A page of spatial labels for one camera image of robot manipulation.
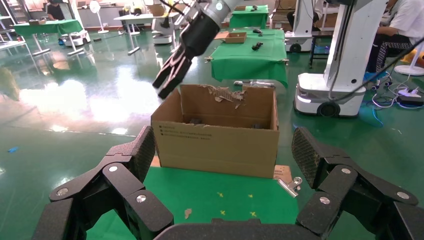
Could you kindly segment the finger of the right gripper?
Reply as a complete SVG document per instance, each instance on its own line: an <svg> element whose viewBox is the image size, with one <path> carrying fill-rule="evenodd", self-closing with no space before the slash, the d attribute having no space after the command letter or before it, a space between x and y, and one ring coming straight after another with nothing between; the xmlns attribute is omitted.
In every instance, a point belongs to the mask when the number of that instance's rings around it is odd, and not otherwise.
<svg viewBox="0 0 424 240"><path fill-rule="evenodd" d="M182 82L186 72L186 48L179 45L163 64L152 85L156 89L175 89Z"/></svg>
<svg viewBox="0 0 424 240"><path fill-rule="evenodd" d="M157 74L157 95L166 99L168 95L183 81L192 60L185 55L171 56Z"/></svg>

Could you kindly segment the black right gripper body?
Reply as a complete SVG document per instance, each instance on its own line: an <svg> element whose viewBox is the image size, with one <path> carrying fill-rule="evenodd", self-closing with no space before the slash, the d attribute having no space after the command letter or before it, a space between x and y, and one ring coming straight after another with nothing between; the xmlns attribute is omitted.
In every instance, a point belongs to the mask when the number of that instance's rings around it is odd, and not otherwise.
<svg viewBox="0 0 424 240"><path fill-rule="evenodd" d="M219 31L219 25L201 11L181 32L178 53L183 53L186 57L204 54Z"/></svg>

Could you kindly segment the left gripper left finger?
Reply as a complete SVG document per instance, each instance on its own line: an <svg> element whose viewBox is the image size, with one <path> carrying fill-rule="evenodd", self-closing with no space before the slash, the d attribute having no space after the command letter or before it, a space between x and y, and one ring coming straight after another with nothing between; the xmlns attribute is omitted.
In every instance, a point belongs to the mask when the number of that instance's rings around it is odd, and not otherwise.
<svg viewBox="0 0 424 240"><path fill-rule="evenodd" d="M114 211L137 240L152 240L174 224L173 214L144 184L156 152L152 127L113 146L99 164L56 187L32 238L84 240L102 215Z"/></svg>

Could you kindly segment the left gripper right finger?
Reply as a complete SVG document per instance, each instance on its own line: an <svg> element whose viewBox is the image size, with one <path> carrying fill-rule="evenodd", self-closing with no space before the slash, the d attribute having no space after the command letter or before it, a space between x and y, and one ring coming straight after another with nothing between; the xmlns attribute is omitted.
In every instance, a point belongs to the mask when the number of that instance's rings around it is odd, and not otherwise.
<svg viewBox="0 0 424 240"><path fill-rule="evenodd" d="M305 127L295 129L291 151L315 190L296 218L298 226L324 240L346 212L377 240L423 239L424 210L412 193L364 170Z"/></svg>

